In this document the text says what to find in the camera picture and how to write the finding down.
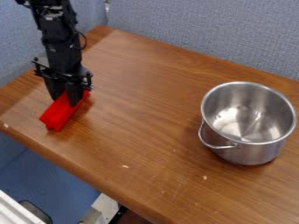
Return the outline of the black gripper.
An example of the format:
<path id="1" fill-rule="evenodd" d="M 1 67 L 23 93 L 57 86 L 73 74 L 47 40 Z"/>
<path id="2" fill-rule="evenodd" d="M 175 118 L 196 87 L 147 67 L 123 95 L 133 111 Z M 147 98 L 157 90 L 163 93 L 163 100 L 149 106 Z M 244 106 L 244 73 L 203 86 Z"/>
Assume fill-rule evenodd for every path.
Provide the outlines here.
<path id="1" fill-rule="evenodd" d="M 80 61 L 81 51 L 73 44 L 47 45 L 45 55 L 32 60 L 36 75 L 44 78 L 51 98 L 56 100 L 67 90 L 72 107 L 81 100 L 84 89 L 92 89 L 92 73 Z"/>

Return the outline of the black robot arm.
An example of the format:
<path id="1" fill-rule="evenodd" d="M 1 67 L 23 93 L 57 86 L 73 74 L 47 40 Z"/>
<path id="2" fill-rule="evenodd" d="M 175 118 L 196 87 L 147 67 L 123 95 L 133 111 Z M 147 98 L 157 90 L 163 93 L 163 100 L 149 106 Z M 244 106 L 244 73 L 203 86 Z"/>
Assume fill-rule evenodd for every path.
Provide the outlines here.
<path id="1" fill-rule="evenodd" d="M 35 75 L 43 77 L 51 98 L 56 101 L 65 94 L 68 104 L 75 107 L 84 91 L 92 90 L 92 72 L 81 65 L 80 44 L 85 35 L 77 31 L 76 12 L 71 0 L 15 0 L 28 8 L 41 32 L 45 57 L 35 57 Z"/>

